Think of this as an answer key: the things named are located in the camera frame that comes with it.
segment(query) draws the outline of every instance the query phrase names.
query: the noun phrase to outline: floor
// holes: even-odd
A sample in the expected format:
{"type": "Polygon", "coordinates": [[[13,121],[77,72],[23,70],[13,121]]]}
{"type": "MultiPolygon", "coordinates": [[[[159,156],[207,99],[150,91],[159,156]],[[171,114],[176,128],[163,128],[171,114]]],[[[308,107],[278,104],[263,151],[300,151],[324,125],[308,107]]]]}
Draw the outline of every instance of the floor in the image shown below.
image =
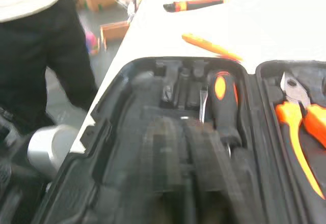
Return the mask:
{"type": "MultiPolygon", "coordinates": [[[[100,25],[124,21],[127,19],[127,13],[121,6],[113,6],[98,13],[82,9],[79,11],[79,17],[84,29],[99,37],[100,25]]],[[[91,56],[91,67],[98,86],[101,85],[120,44],[121,41],[108,43],[106,51],[101,46],[100,53],[91,56]]],[[[56,75],[51,70],[47,70],[46,81],[48,91],[47,111],[49,114],[53,116],[58,124],[67,124],[79,129],[86,113],[69,103],[56,75]]]]}

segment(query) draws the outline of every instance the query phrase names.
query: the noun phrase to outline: orange and black handle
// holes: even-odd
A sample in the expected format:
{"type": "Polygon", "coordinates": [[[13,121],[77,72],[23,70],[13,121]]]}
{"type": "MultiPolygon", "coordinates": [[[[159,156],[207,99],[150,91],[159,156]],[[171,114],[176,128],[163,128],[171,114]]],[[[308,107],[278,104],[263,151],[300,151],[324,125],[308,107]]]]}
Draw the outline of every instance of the orange and black handle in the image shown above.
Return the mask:
{"type": "Polygon", "coordinates": [[[171,4],[164,4],[163,7],[167,12],[180,12],[180,11],[206,8],[209,6],[222,4],[222,3],[224,3],[224,0],[194,0],[194,1],[173,2],[171,4]]]}
{"type": "Polygon", "coordinates": [[[237,130],[238,94],[235,77],[227,71],[211,73],[209,77],[214,123],[221,141],[230,147],[241,146],[237,130]]]}
{"type": "Polygon", "coordinates": [[[302,121],[301,109],[298,104],[284,102],[276,106],[276,114],[281,123],[283,141],[287,145],[292,145],[294,154],[305,173],[313,190],[322,198],[325,199],[319,184],[312,173],[309,164],[302,151],[299,141],[299,127],[302,121]]]}

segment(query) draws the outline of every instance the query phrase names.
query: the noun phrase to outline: person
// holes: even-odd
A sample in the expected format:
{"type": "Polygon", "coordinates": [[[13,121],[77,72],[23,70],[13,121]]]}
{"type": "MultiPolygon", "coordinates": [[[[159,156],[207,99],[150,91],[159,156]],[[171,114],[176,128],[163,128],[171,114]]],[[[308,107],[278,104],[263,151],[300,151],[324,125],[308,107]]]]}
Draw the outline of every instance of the person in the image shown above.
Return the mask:
{"type": "Polygon", "coordinates": [[[74,0],[0,0],[0,114],[22,134],[54,125],[45,71],[88,111],[97,93],[74,0]]]}

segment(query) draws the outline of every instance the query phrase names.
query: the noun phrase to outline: black pants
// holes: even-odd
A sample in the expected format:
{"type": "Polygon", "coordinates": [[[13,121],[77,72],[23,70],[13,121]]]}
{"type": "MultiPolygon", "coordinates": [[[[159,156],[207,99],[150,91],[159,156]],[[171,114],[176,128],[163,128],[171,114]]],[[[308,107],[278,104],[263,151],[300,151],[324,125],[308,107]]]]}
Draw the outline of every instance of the black pants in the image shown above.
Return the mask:
{"type": "Polygon", "coordinates": [[[0,107],[13,114],[23,134],[54,124],[45,112],[46,67],[56,73],[70,102],[87,111],[97,88],[73,0],[0,23],[0,107]]]}

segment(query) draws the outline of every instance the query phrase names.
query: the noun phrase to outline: pliers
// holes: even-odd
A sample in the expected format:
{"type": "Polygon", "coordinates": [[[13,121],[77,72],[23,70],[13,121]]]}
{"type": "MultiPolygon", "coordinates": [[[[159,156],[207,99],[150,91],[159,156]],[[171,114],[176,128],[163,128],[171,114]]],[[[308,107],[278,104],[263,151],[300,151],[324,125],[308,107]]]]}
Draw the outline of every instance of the pliers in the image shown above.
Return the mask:
{"type": "Polygon", "coordinates": [[[311,187],[321,198],[325,199],[306,161],[298,133],[302,122],[306,130],[326,146],[326,109],[317,104],[311,104],[305,88],[288,72],[283,73],[281,89],[288,100],[276,106],[276,114],[281,123],[284,143],[292,145],[311,187]]]}

